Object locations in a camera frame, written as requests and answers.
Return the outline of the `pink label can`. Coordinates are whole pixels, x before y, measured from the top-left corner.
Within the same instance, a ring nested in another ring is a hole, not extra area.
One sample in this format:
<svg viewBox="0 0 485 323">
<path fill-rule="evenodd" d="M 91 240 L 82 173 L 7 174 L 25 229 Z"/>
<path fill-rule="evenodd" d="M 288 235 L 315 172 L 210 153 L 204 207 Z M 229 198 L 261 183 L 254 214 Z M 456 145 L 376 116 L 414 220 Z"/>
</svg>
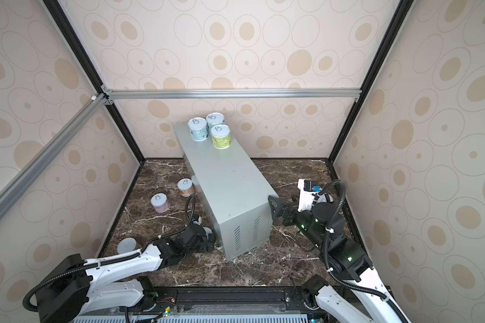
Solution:
<svg viewBox="0 0 485 323">
<path fill-rule="evenodd" d="M 170 208 L 170 202 L 164 193 L 155 194 L 150 199 L 150 203 L 157 213 L 164 213 Z"/>
<path fill-rule="evenodd" d="M 121 240 L 116 248 L 117 254 L 125 254 L 127 252 L 133 252 L 139 248 L 135 238 L 125 238 Z"/>
</svg>

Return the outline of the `green label can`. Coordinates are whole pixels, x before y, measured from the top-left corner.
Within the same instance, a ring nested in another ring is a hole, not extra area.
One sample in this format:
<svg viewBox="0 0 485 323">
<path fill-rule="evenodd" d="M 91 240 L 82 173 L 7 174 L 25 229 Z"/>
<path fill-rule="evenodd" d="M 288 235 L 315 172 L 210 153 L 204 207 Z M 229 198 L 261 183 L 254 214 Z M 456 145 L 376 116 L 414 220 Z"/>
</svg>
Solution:
<svg viewBox="0 0 485 323">
<path fill-rule="evenodd" d="M 231 131 L 227 125 L 215 125 L 210 129 L 213 145 L 216 149 L 226 149 L 231 146 Z"/>
</svg>

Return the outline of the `teal label can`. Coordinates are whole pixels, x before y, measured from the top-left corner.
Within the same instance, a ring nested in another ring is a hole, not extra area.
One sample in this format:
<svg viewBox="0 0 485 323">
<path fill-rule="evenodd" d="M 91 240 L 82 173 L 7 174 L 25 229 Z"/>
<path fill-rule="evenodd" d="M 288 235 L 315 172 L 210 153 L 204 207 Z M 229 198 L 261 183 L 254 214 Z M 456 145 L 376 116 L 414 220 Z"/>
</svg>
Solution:
<svg viewBox="0 0 485 323">
<path fill-rule="evenodd" d="M 195 117 L 187 122 L 192 140 L 196 142 L 205 141 L 208 138 L 207 121 L 201 117 Z"/>
<path fill-rule="evenodd" d="M 221 113 L 210 113 L 206 116 L 207 126 L 209 129 L 216 125 L 223 125 L 225 123 L 225 117 Z"/>
</svg>

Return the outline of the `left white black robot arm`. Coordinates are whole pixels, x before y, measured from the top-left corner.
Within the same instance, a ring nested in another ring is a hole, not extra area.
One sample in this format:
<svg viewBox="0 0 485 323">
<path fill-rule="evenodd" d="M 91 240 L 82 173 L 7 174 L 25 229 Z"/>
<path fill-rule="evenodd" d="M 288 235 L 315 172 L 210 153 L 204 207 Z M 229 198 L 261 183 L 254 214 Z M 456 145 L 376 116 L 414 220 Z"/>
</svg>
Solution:
<svg viewBox="0 0 485 323">
<path fill-rule="evenodd" d="M 66 257 L 26 293 L 22 306 L 36 312 L 41 322 L 71 322 L 90 311 L 133 307 L 144 298 L 144 284 L 125 278 L 175 266 L 195 253 L 214 249 L 213 232 L 195 215 L 197 197 L 187 197 L 185 226 L 157 236 L 142 248 L 105 258 Z"/>
</svg>

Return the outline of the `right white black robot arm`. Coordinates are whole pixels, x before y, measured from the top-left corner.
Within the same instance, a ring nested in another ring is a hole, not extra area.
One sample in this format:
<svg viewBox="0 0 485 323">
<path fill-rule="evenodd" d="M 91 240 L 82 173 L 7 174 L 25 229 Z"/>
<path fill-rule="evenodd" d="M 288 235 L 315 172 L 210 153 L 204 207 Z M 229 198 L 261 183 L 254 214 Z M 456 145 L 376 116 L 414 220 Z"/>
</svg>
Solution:
<svg viewBox="0 0 485 323">
<path fill-rule="evenodd" d="M 344 183 L 333 180 L 324 187 L 312 180 L 299 183 L 298 205 L 268 197 L 273 220 L 296 227 L 318 249 L 328 275 L 341 287 L 352 291 L 367 313 L 347 301 L 320 275 L 311 277 L 298 290 L 304 306 L 323 310 L 339 322 L 408 322 L 367 252 L 344 234 Z"/>
</svg>

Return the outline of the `grey metal cabinet box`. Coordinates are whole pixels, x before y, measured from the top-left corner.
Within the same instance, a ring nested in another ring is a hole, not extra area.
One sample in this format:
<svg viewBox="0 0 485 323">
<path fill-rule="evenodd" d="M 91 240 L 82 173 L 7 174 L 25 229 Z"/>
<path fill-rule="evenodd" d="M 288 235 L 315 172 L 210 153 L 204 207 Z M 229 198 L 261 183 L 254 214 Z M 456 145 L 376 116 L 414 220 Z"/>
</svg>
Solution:
<svg viewBox="0 0 485 323">
<path fill-rule="evenodd" d="M 265 244 L 272 230 L 269 196 L 276 191 L 241 144 L 217 149 L 211 139 L 194 141 L 176 125 L 185 165 L 227 261 Z"/>
</svg>

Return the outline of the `orange label can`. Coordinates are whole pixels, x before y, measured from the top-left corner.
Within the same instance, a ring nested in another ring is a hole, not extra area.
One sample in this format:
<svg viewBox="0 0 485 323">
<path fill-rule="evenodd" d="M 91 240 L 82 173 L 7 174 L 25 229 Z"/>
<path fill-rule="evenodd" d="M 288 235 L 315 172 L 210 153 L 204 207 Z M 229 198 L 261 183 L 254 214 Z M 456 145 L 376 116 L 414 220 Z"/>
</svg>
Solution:
<svg viewBox="0 0 485 323">
<path fill-rule="evenodd" d="M 178 181 L 176 187 L 184 197 L 189 197 L 195 192 L 193 182 L 190 178 L 182 178 Z"/>
</svg>

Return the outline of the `left slanted aluminium bar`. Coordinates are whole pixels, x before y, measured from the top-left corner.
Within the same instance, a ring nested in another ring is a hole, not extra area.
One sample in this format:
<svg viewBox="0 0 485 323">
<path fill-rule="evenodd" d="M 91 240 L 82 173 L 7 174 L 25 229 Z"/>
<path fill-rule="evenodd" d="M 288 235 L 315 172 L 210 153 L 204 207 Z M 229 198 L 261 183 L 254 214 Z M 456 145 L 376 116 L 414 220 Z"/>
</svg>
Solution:
<svg viewBox="0 0 485 323">
<path fill-rule="evenodd" d="M 64 150 L 65 146 L 95 113 L 99 106 L 106 103 L 105 94 L 97 94 L 90 100 L 60 132 L 46 144 L 39 153 L 23 168 L 15 178 L 0 192 L 0 220 L 14 206 L 47 166 Z"/>
</svg>

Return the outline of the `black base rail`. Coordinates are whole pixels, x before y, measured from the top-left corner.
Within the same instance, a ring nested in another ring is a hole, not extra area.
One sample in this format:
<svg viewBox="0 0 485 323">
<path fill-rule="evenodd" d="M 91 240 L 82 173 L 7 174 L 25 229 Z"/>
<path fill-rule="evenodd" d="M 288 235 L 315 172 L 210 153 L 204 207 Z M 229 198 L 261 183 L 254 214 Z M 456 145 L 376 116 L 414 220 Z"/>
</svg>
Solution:
<svg viewBox="0 0 485 323">
<path fill-rule="evenodd" d="M 287 310 L 326 311 L 341 322 L 357 322 L 365 315 L 348 303 L 320 276 L 292 287 L 154 288 L 147 278 L 114 283 L 86 296 L 67 297 L 48 307 L 43 322 L 70 322 L 81 314 L 123 307 L 135 312 L 162 312 L 164 305 L 193 306 L 284 304 Z"/>
</svg>

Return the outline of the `horizontal aluminium frame bar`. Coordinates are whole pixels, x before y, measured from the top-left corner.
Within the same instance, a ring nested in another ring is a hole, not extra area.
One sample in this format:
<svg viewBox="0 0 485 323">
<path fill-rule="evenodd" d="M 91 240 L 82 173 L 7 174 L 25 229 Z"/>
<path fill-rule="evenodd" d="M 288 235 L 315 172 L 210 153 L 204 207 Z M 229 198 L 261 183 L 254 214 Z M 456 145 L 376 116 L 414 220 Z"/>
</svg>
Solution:
<svg viewBox="0 0 485 323">
<path fill-rule="evenodd" d="M 271 99 L 271 98 L 359 98 L 358 88 L 231 89 L 231 90 L 110 90 L 102 95 L 111 100 L 180 99 Z"/>
</svg>

